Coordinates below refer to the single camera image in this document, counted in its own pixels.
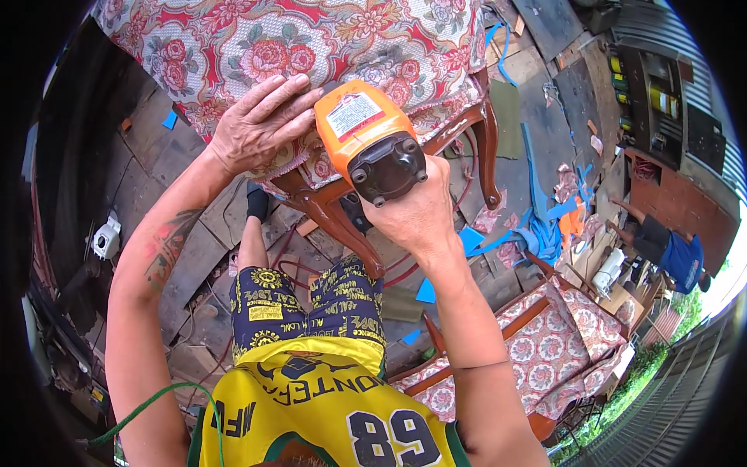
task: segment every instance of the floral upholstered chair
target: floral upholstered chair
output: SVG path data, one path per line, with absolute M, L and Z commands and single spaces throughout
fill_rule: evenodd
M 272 75 L 305 73 L 313 87 L 359 78 L 410 116 L 429 154 L 471 126 L 486 204 L 500 202 L 479 0 L 100 0 L 94 15 L 206 142 L 223 112 Z M 353 189 L 316 131 L 245 175 L 358 253 L 371 276 L 383 276 L 338 202 Z
M 540 441 L 574 400 L 599 390 L 628 347 L 626 330 L 590 297 L 531 254 L 545 276 L 495 313 L 511 359 L 516 389 Z M 394 388 L 428 406 L 442 421 L 456 419 L 456 393 L 443 338 L 426 325 L 436 354 L 389 378 Z

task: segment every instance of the wooden chair frame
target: wooden chair frame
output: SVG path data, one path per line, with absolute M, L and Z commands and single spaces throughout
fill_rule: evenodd
M 472 127 L 477 139 L 477 159 L 480 170 L 480 187 L 485 204 L 496 209 L 500 194 L 495 186 L 495 155 L 498 150 L 498 123 L 489 99 L 490 80 L 486 69 L 472 75 L 480 92 L 480 101 L 464 110 L 451 124 L 423 145 L 426 154 L 442 152 L 467 128 Z M 340 205 L 340 198 L 354 191 L 345 179 L 335 180 L 322 188 L 309 187 L 298 169 L 273 180 L 279 189 L 289 194 L 283 202 L 305 212 L 319 227 L 335 240 L 350 248 L 363 261 L 366 272 L 374 279 L 384 277 L 386 266 L 376 250 L 347 218 Z
M 548 280 L 550 280 L 552 276 L 555 276 L 558 279 L 560 283 L 560 288 L 563 291 L 567 291 L 571 288 L 576 288 L 573 286 L 573 284 L 563 279 L 560 275 L 556 275 L 555 269 L 552 266 L 550 266 L 548 263 L 537 258 L 532 253 L 525 252 L 525 254 L 527 255 L 527 258 L 532 263 L 537 265 L 539 269 L 542 271 L 542 275 L 538 274 L 538 276 L 540 277 L 540 282 L 531 290 L 524 292 L 523 294 L 519 295 L 514 300 L 511 300 L 506 305 L 502 306 L 499 310 L 494 312 L 494 316 L 496 318 L 500 316 L 501 313 L 505 312 L 507 309 L 511 308 L 516 303 L 518 303 L 519 300 L 523 300 L 527 295 L 533 293 L 535 290 L 542 287 L 545 283 L 547 283 Z M 588 294 L 586 294 L 585 292 L 582 292 L 582 293 L 584 293 L 590 300 L 592 300 L 592 302 L 594 301 L 593 298 L 590 297 Z M 521 316 L 517 317 L 511 324 L 506 326 L 501 331 L 501 334 L 503 335 L 503 340 L 506 341 L 512 335 L 516 334 L 522 327 L 526 326 L 527 323 L 529 323 L 537 315 L 542 313 L 542 311 L 547 307 L 549 303 L 550 302 L 547 299 L 547 297 L 540 298 L 536 303 L 534 303 L 531 307 L 529 307 L 529 309 L 526 312 L 524 312 Z M 430 334 L 430 337 L 431 337 L 431 342 L 433 343 L 433 347 L 436 349 L 436 352 L 430 359 L 428 359 L 428 361 L 417 366 L 416 368 L 413 368 L 408 371 L 404 371 L 391 378 L 388 378 L 387 381 L 389 383 L 402 380 L 405 377 L 418 373 L 419 371 L 422 371 L 423 369 L 433 364 L 434 361 L 436 361 L 437 359 L 440 359 L 441 357 L 446 355 L 446 347 L 444 344 L 444 338 L 441 335 L 441 331 L 438 329 L 438 327 L 436 327 L 436 325 L 433 323 L 433 320 L 430 318 L 430 316 L 428 316 L 428 314 L 425 311 L 423 311 L 423 318 L 425 319 L 426 328 L 428 329 L 428 333 Z M 626 333 L 624 335 L 627 335 L 627 326 L 625 326 L 623 323 L 620 323 L 620 325 L 622 326 L 622 331 Z M 438 373 L 434 375 L 431 375 L 425 380 L 422 380 L 419 383 L 416 383 L 413 386 L 410 386 L 408 389 L 405 390 L 405 394 L 407 394 L 410 397 L 420 394 L 422 391 L 428 389 L 430 386 L 433 386 L 436 383 L 439 383 L 442 380 L 445 380 L 452 374 L 453 372 L 451 371 L 451 368 L 444 368 L 443 370 L 439 371 Z M 532 427 L 532 432 L 537 437 L 537 439 L 540 441 L 547 439 L 552 434 L 556 426 L 555 420 L 544 417 L 538 414 L 537 412 L 530 413 L 527 416 L 527 419 L 529 420 L 529 425 Z

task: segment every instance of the blue shirt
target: blue shirt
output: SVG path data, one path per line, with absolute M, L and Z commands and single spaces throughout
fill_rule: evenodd
M 669 245 L 661 257 L 659 267 L 676 281 L 675 291 L 689 294 L 700 279 L 703 268 L 703 247 L 697 235 L 688 244 L 676 233 L 669 234 Z

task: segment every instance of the navy printed shorts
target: navy printed shorts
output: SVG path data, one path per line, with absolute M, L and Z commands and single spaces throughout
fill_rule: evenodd
M 231 289 L 234 363 L 253 348 L 278 341 L 328 335 L 360 339 L 384 351 L 381 321 L 382 279 L 371 279 L 352 254 L 311 284 L 306 313 L 288 275 L 266 267 L 246 267 Z

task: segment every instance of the green rope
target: green rope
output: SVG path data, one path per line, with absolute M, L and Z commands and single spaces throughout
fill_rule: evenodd
M 215 399 L 213 399 L 213 396 L 210 395 L 210 391 L 202 387 L 201 385 L 197 383 L 176 383 L 172 384 L 171 386 L 168 386 L 166 388 L 163 388 L 162 390 L 156 392 L 154 395 L 150 397 L 150 399 L 146 400 L 139 406 L 137 406 L 137 409 L 133 410 L 130 415 L 127 415 L 124 420 L 122 420 L 120 423 L 116 424 L 114 428 L 107 431 L 103 435 L 99 436 L 98 438 L 94 439 L 87 439 L 86 443 L 88 444 L 88 447 L 92 448 L 93 446 L 102 445 L 107 441 L 110 441 L 112 438 L 114 438 L 122 429 L 132 421 L 133 418 L 137 417 L 142 411 L 148 408 L 148 406 L 154 402 L 156 402 L 157 399 L 159 399 L 162 395 L 166 394 L 168 391 L 172 391 L 174 389 L 179 388 L 197 388 L 200 391 L 204 392 L 206 396 L 208 396 L 208 399 L 210 399 L 210 404 L 213 406 L 213 413 L 215 414 L 215 417 L 218 420 L 218 454 L 220 455 L 220 467 L 225 467 L 223 464 L 223 434 L 220 432 L 221 427 L 221 420 L 220 420 L 220 413 L 218 413 L 218 408 L 215 405 Z

